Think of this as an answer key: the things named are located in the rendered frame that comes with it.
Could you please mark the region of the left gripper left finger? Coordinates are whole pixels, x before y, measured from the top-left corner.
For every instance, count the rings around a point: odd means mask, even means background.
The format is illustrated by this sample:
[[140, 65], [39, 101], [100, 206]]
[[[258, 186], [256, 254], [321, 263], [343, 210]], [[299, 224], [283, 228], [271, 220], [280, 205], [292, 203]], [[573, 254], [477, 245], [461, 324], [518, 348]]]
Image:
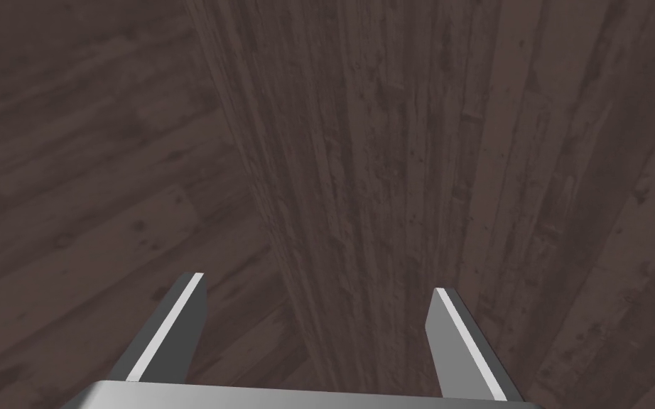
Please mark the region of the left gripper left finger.
[[107, 379], [184, 383], [206, 317], [204, 275], [182, 274], [117, 360]]

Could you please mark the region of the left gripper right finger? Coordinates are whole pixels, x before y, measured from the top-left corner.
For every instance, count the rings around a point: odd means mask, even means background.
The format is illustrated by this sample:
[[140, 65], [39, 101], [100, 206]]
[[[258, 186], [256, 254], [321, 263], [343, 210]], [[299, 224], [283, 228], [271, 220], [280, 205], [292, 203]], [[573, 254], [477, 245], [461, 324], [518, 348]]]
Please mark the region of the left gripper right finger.
[[456, 290], [434, 290], [425, 328], [443, 397], [524, 401]]

